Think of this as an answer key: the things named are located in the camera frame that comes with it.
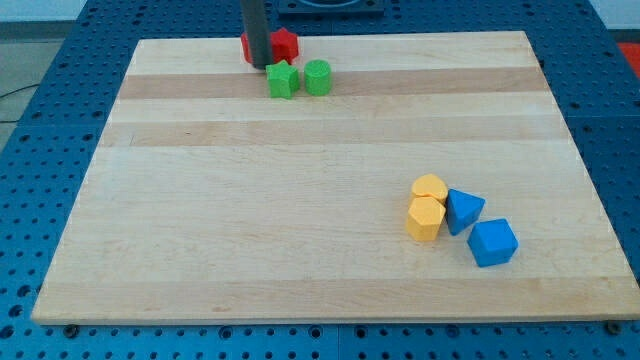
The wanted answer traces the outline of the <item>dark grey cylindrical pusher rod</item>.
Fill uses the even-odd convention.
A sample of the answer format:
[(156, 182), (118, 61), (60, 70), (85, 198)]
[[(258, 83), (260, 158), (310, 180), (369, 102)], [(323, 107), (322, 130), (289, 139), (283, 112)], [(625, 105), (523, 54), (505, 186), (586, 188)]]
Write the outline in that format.
[(270, 30), (263, 0), (240, 0), (244, 32), (247, 34), (252, 66), (265, 70), (273, 63)]

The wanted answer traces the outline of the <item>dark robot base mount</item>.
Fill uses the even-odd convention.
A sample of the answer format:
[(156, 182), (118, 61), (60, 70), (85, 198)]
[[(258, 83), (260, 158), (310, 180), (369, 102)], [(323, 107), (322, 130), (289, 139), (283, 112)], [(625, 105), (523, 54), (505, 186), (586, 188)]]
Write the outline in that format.
[(279, 15), (361, 15), (384, 13), (384, 0), (278, 0)]

